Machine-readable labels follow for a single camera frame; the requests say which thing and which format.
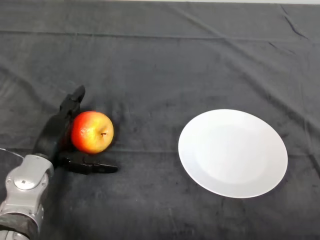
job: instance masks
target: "plate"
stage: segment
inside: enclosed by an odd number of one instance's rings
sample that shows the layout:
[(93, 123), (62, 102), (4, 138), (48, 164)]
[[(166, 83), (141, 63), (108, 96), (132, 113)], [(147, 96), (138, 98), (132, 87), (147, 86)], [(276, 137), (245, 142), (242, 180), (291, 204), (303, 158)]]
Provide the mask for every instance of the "plate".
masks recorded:
[(195, 182), (231, 198), (269, 192), (282, 180), (288, 165), (286, 146), (270, 125), (230, 109), (192, 119), (181, 132), (178, 151)]

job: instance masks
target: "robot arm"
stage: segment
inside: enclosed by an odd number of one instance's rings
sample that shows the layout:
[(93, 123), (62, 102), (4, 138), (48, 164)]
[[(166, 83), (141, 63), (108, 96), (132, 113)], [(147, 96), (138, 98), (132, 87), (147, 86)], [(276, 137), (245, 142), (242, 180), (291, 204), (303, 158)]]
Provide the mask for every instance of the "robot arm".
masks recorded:
[(72, 149), (70, 130), (84, 95), (85, 88), (81, 86), (66, 96), (59, 113), (43, 128), (32, 154), (26, 155), (22, 164), (7, 175), (7, 197), (0, 206), (0, 240), (33, 240), (38, 236), (44, 219), (42, 202), (56, 167), (81, 174), (118, 170)]

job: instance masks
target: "table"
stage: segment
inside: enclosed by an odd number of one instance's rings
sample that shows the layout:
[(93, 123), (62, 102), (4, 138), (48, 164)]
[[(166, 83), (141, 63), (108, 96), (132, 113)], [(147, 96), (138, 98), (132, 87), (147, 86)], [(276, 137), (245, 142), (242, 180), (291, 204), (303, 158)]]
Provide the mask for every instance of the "table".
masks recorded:
[[(320, 7), (195, 2), (0, 2), (0, 147), (27, 154), (60, 101), (107, 114), (115, 174), (57, 169), (41, 240), (320, 238)], [(183, 169), (194, 116), (235, 109), (288, 152), (265, 195), (226, 198)], [(19, 160), (2, 157), (4, 179)]]

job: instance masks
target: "cable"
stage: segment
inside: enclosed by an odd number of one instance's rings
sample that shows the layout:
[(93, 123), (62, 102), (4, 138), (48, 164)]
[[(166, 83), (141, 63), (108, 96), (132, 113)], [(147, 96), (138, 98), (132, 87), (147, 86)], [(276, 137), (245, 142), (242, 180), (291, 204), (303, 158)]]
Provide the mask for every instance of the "cable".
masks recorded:
[(24, 157), (23, 157), (23, 156), (21, 156), (20, 154), (18, 154), (18, 153), (16, 153), (16, 152), (9, 151), (9, 150), (7, 150), (7, 149), (5, 149), (5, 148), (0, 148), (0, 150), (5, 151), (5, 152), (8, 152), (8, 153), (11, 153), (11, 154), (13, 154), (13, 155), (16, 155), (16, 156), (18, 156), (18, 157), (20, 157), (20, 158), (24, 159)]

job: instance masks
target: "apple skin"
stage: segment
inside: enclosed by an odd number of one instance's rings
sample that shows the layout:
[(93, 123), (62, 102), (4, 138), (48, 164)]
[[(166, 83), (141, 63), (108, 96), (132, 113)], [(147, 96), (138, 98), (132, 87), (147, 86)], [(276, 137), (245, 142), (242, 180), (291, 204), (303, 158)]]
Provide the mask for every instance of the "apple skin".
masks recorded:
[(114, 126), (101, 112), (85, 111), (73, 121), (71, 141), (81, 152), (100, 153), (110, 145), (113, 137)]

